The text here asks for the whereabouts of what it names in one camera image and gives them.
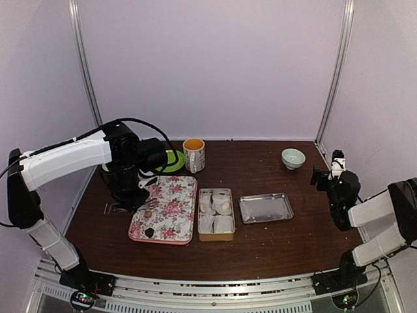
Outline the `white swirl chocolate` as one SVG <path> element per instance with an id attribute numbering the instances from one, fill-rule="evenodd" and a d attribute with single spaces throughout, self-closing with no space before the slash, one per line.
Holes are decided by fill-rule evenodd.
<path id="1" fill-rule="evenodd" d="M 200 204 L 200 211 L 202 212 L 202 213 L 206 213 L 206 212 L 208 212 L 210 210 L 210 205 L 209 204 L 207 204 L 207 203 L 201 203 Z"/>

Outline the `tan tin lid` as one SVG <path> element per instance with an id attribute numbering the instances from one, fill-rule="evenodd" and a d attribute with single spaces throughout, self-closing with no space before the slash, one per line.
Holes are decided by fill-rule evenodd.
<path id="1" fill-rule="evenodd" d="M 238 204 L 244 224 L 290 220 L 294 217 L 288 196 L 284 193 L 242 196 Z"/>

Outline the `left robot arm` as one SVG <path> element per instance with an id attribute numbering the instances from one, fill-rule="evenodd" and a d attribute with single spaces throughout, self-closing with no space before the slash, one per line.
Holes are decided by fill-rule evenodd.
<path id="1" fill-rule="evenodd" d="M 102 165 L 104 181 L 112 197 L 124 209 L 135 213 L 149 193 L 141 186 L 140 171 L 149 170 L 149 141 L 139 137 L 124 123 L 113 122 L 73 138 L 33 152 L 15 149 L 9 154 L 7 175 L 8 218 L 13 227 L 26 231 L 68 273 L 69 280 L 86 290 L 94 282 L 82 255 L 67 241 L 40 205 L 37 190 L 43 185 L 76 171 Z"/>

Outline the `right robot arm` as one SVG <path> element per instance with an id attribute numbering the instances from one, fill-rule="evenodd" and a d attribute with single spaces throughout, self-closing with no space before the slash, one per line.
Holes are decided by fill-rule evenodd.
<path id="1" fill-rule="evenodd" d="M 416 178 L 389 184 L 360 201 L 358 176 L 349 170 L 313 168 L 310 184 L 328 198 L 330 216 L 341 231 L 379 225 L 373 237 L 345 252 L 334 273 L 340 288 L 349 287 L 371 263 L 410 247 L 416 241 Z"/>

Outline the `white heart chocolate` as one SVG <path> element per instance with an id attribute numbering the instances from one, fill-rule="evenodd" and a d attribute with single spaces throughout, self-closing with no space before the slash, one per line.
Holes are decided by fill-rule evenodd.
<path id="1" fill-rule="evenodd" d="M 226 210 L 228 210 L 230 208 L 230 203 L 229 202 L 224 202 L 223 204 L 222 204 L 222 210 L 223 211 L 226 211 Z"/>

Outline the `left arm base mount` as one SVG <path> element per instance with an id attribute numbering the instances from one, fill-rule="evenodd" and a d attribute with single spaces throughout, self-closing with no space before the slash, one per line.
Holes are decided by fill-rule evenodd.
<path id="1" fill-rule="evenodd" d="M 86 263 L 70 270 L 61 270 L 59 283 L 74 289 L 70 296 L 71 307 L 78 312 L 92 309 L 101 296 L 112 296 L 116 277 L 90 271 Z"/>

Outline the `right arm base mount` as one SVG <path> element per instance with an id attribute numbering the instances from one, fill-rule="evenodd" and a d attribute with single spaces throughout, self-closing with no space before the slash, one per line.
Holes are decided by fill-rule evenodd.
<path id="1" fill-rule="evenodd" d="M 348 250 L 342 254 L 338 269 L 329 272 L 317 271 L 312 275 L 315 293 L 332 294 L 333 304 L 338 309 L 354 309 L 359 305 L 358 286 L 367 282 L 365 270 L 366 266 L 357 266 L 352 250 Z"/>

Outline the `metal tongs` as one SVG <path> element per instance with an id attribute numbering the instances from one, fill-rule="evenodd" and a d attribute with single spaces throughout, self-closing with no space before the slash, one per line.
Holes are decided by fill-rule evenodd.
<path id="1" fill-rule="evenodd" d="M 155 199 L 146 201 L 141 207 L 137 209 L 127 209 L 125 206 L 119 203 L 106 203 L 104 207 L 104 214 L 110 215 L 115 213 L 130 213 L 136 214 L 138 211 L 152 210 L 156 207 L 157 201 Z"/>

